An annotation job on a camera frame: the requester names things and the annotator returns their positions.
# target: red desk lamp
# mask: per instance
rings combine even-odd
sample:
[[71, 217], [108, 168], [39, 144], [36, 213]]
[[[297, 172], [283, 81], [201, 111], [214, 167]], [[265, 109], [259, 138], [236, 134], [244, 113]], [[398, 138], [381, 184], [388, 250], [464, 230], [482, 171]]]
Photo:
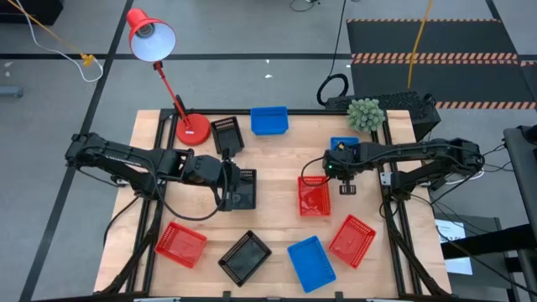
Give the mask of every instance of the red desk lamp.
[[156, 18], [149, 18], [139, 8], [127, 13], [127, 22], [131, 28], [128, 43], [133, 54], [140, 60], [154, 62], [153, 67], [159, 72], [181, 120], [177, 123], [176, 133], [181, 142], [195, 146], [209, 138], [211, 128], [209, 120], [201, 114], [186, 115], [185, 105], [179, 95], [175, 95], [162, 70], [162, 61], [175, 47], [175, 31], [166, 23]]

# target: lamp base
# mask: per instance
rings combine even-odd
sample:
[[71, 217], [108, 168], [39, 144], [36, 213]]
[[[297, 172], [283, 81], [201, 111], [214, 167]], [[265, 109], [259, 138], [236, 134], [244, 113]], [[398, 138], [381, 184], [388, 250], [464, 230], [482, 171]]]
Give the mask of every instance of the lamp base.
[[211, 134], [211, 125], [207, 117], [201, 114], [192, 113], [188, 116], [190, 128], [186, 128], [185, 120], [180, 120], [177, 123], [176, 134], [177, 138], [188, 146], [196, 146], [204, 143]]

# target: lamp shade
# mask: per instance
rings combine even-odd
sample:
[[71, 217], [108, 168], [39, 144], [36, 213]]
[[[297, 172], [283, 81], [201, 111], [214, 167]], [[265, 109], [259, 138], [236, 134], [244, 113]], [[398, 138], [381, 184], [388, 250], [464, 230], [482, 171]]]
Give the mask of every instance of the lamp shade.
[[156, 18], [149, 18], [140, 8], [127, 13], [131, 30], [128, 44], [140, 60], [156, 62], [167, 57], [175, 47], [175, 31]]

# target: white paper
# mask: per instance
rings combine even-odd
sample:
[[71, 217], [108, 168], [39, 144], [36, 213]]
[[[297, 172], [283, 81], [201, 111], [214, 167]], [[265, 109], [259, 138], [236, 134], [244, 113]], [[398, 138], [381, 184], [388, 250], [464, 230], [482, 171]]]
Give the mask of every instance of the white paper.
[[[464, 224], [462, 222], [451, 222], [435, 219], [438, 231], [449, 240], [457, 240], [466, 238], [464, 233]], [[446, 242], [446, 239], [438, 235], [440, 242]], [[448, 273], [461, 273], [465, 275], [472, 274], [472, 265], [470, 258], [458, 258], [446, 260], [446, 268]]]

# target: white cable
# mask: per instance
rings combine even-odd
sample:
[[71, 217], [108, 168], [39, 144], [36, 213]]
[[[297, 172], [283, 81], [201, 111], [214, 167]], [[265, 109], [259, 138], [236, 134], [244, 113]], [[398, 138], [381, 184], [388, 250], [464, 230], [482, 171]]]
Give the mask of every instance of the white cable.
[[[21, 7], [21, 9], [23, 9], [24, 11], [26, 11], [26, 10], [23, 8], [23, 5], [20, 3], [19, 0], [15, 0], [15, 1], [17, 1], [17, 4]], [[87, 82], [87, 83], [93, 83], [93, 82], [95, 82], [95, 81], [99, 81], [99, 79], [101, 79], [102, 74], [103, 74], [104, 71], [102, 70], [102, 66], [101, 66], [101, 64], [99, 64], [99, 61], [98, 61], [97, 59], [94, 58], [93, 60], [94, 60], [95, 63], [97, 63], [97, 65], [99, 66], [99, 69], [101, 70], [101, 74], [100, 74], [97, 78], [95, 78], [95, 79], [93, 79], [93, 80], [88, 80], [88, 79], [86, 79], [86, 77], [84, 76], [84, 72], [82, 71], [81, 66], [80, 66], [75, 60], [73, 60], [72, 58], [68, 57], [67, 55], [65, 55], [64, 53], [62, 53], [62, 52], [60, 52], [60, 51], [58, 51], [58, 50], [48, 49], [48, 48], [46, 48], [46, 47], [44, 47], [44, 46], [41, 46], [41, 45], [37, 42], [37, 40], [35, 39], [34, 28], [32, 27], [32, 22], [30, 22], [30, 18], [28, 18], [28, 15], [27, 15], [27, 14], [25, 14], [24, 17], [26, 17], [26, 21], [28, 21], [28, 25], [29, 25], [29, 27], [30, 27], [30, 32], [32, 33], [32, 39], [34, 39], [34, 43], [35, 43], [36, 45], [38, 45], [41, 49], [47, 50], [47, 51], [49, 51], [49, 52], [56, 53], [56, 54], [58, 54], [58, 55], [61, 55], [61, 56], [63, 56], [64, 58], [68, 59], [69, 61], [73, 62], [73, 64], [76, 65], [76, 68], [78, 68], [78, 71], [81, 73], [82, 80], [84, 80], [85, 82]]]
[[[479, 171], [479, 173], [476, 176], [470, 178], [469, 180], [476, 180], [476, 179], [482, 177], [483, 175], [485, 175], [485, 170], [482, 169], [481, 171]], [[446, 185], [456, 185], [456, 184], [461, 183], [463, 181], [464, 180], [455, 180], [455, 181], [451, 181], [451, 182], [446, 182]]]

